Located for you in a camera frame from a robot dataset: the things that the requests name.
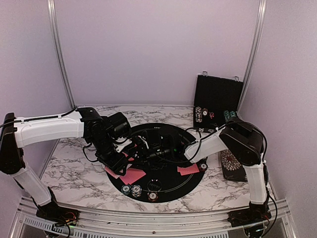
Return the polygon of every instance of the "stack of poker chips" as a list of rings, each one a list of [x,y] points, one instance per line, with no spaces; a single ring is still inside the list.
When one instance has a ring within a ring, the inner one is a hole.
[[[158,200],[158,198],[159,196],[157,192],[148,192],[148,199],[150,202],[155,202]]]
[[[224,111],[223,115],[224,115],[224,119],[225,119],[226,122],[228,122],[231,117],[236,117],[237,116],[236,112],[234,112],[234,111],[230,111],[230,112],[229,111]]]
[[[141,189],[141,186],[139,185],[134,185],[131,189],[131,194],[132,196],[134,197],[140,197],[141,196],[141,193],[142,193],[142,189]]]
[[[131,192],[131,186],[130,185],[124,185],[121,187],[121,192],[124,195],[129,195],[129,193]]]

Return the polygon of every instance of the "aluminum frame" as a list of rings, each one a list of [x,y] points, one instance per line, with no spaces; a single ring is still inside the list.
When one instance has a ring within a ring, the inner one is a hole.
[[[239,105],[238,105],[238,110],[237,110],[238,113],[239,113],[239,111],[242,107],[243,101],[245,99],[247,89],[248,89],[249,84],[250,84],[250,79],[251,79],[254,61],[255,61],[257,52],[259,50],[259,45],[260,45],[262,32],[263,32],[265,12],[266,12],[266,3],[267,3],[267,0],[260,0],[257,23],[256,23],[255,31],[254,31],[253,42],[252,42],[252,48],[251,48],[250,57],[248,60],[246,72],[245,72],[244,77],[243,77],[243,88],[242,88],[242,93],[241,93],[241,97],[240,97],[240,101],[239,101]]]
[[[71,92],[67,71],[65,67],[65,62],[63,58],[63,53],[60,45],[60,39],[59,39],[59,32],[58,32],[58,26],[57,26],[57,17],[55,12],[55,1],[54,0],[48,0],[48,7],[49,7],[49,16],[50,16],[50,23],[51,23],[51,31],[53,36],[53,41],[55,45],[55,51],[57,55],[57,60],[59,64],[59,69],[62,76],[62,81],[65,87],[67,99],[69,102],[69,105],[71,108],[75,107],[75,101],[73,94]]]
[[[293,220],[286,200],[278,200],[276,203],[278,207],[277,217],[282,219],[286,237],[296,238]],[[227,221],[227,213],[233,209],[195,213],[142,213],[86,208],[63,203],[60,203],[60,205],[80,211],[77,225],[71,227],[74,234],[71,237],[81,237],[80,234],[86,234],[86,237],[89,237],[89,234],[106,234],[116,238],[200,238],[261,224],[254,223],[247,226],[231,227],[231,224]],[[271,220],[273,220],[275,207],[272,202],[269,203],[269,207],[272,213]],[[37,225],[36,221],[45,223],[47,227],[52,225],[50,221],[37,218],[35,216],[36,210],[30,198],[23,197],[21,199],[9,238],[20,237],[26,218],[35,220],[34,227]]]

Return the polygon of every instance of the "poker chip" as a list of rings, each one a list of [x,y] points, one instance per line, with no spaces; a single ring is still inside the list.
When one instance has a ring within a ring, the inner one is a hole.
[[[121,187],[121,192],[124,195],[129,195],[129,193],[131,192],[131,187],[129,185],[124,185]]]
[[[141,196],[141,193],[142,193],[142,189],[141,189],[141,186],[139,185],[134,185],[131,189],[131,194],[132,196],[134,197],[139,197]]]
[[[205,172],[208,169],[208,165],[205,163],[201,163],[198,167],[200,172]]]
[[[148,199],[150,202],[155,202],[155,201],[157,201],[158,198],[159,198],[159,196],[158,196],[157,192],[149,192],[148,193]]]

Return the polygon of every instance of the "white poker chip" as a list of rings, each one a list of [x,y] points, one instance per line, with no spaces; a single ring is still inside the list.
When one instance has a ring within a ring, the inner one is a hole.
[[[206,164],[201,164],[200,167],[205,170],[207,168],[207,165]]]
[[[139,197],[139,196],[141,196],[141,193],[142,193],[141,186],[139,186],[139,185],[134,185],[134,186],[132,187],[132,191],[131,191],[132,196],[134,196],[134,197]]]

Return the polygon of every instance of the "black round mat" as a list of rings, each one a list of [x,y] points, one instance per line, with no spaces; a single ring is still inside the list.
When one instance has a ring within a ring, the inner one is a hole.
[[[159,143],[158,130],[165,125],[167,124],[147,123],[137,125],[132,127],[132,135],[141,135],[142,132],[146,130],[148,133],[147,142],[150,147],[153,147]],[[179,132],[180,135],[184,135],[183,142],[185,144],[195,140],[195,137],[185,130],[176,126],[174,126],[174,128]],[[148,171],[144,170],[144,172],[146,175],[132,184],[141,186],[141,196],[134,197],[131,193],[129,193],[127,196],[138,201],[153,202],[149,201],[148,193],[150,190],[159,190],[157,191],[158,199],[154,201],[155,203],[169,202],[185,196],[199,184],[204,176],[204,172],[182,176],[177,171],[177,165],[171,164],[163,164],[160,168]],[[125,185],[122,180],[120,178],[115,179],[110,174],[108,174],[108,177],[111,183],[121,192],[122,186]]]

